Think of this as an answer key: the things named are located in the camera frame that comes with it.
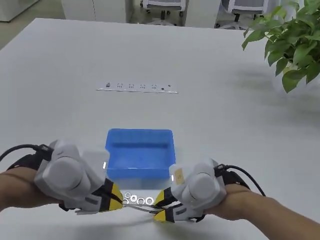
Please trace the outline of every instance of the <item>blue plastic bin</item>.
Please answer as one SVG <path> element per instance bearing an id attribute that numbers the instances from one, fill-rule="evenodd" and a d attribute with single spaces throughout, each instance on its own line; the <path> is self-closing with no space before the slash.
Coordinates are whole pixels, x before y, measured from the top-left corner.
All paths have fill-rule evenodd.
<path id="1" fill-rule="evenodd" d="M 110 179 L 168 179 L 176 163 L 173 133 L 160 129 L 110 129 L 105 148 L 110 152 Z"/>

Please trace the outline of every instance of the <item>gray floor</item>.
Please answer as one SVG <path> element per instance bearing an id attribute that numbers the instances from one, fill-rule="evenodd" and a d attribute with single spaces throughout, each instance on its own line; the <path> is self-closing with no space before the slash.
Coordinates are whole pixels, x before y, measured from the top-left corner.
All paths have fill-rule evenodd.
<path id="1" fill-rule="evenodd" d="M 140 8 L 140 0 L 134 0 L 134 14 L 132 23 L 145 23 L 149 22 L 152 18 L 159 18 L 160 12 L 153 11 L 147 14 L 145 9 Z M 22 14 L 14 18 L 11 22 L 0 22 L 0 49 L 9 43 L 22 29 L 24 29 L 35 18 L 46 19 L 65 19 L 64 10 L 61 0 L 40 0 Z M 232 20 L 233 15 L 219 12 L 219 20 Z M 171 14 L 167 20 L 180 26 L 180 18 L 178 14 Z"/>
<path id="2" fill-rule="evenodd" d="M 0 22 L 0 49 L 35 18 L 64 19 L 65 15 L 61 0 L 40 0 L 11 22 Z"/>

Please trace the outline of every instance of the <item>human hand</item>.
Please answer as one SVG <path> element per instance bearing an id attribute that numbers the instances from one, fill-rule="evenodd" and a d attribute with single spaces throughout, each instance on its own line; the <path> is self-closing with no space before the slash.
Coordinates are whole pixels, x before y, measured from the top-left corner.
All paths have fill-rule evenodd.
<path id="1" fill-rule="evenodd" d="M 46 196 L 34 184 L 37 171 L 27 167 L 16 167 L 0 174 L 0 206 L 2 208 L 35 208 L 60 203 Z"/>
<path id="2" fill-rule="evenodd" d="M 205 213 L 231 221 L 243 219 L 247 200 L 257 194 L 238 184 L 226 185 L 225 188 L 225 199 L 218 206 L 206 210 Z"/>

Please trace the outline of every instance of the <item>white table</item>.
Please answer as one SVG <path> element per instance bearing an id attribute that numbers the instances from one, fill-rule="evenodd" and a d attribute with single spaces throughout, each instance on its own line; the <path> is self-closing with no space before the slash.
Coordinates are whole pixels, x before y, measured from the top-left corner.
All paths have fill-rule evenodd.
<path id="1" fill-rule="evenodd" d="M 110 128 L 171 129 L 177 162 L 238 165 L 267 195 L 320 221 L 320 114 L 280 99 L 264 43 L 243 52 L 242 41 L 234 30 L 36 19 L 0 51 L 0 152 L 60 138 L 103 148 Z M 168 81 L 179 94 L 95 91 L 103 81 L 130 79 Z M 24 153 L 9 155 L 0 170 Z M 0 237 L 265 239 L 246 221 L 150 219 L 133 209 L 89 216 L 56 205 L 8 209 Z"/>

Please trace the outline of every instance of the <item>electrical outlet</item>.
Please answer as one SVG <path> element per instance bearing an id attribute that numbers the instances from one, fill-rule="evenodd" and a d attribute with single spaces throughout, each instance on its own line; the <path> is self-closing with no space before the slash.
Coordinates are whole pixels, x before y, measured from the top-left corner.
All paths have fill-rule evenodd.
<path id="1" fill-rule="evenodd" d="M 137 93 L 167 93 L 177 94 L 178 91 L 171 84 L 136 83 L 136 82 L 107 82 L 98 91 L 137 92 Z"/>

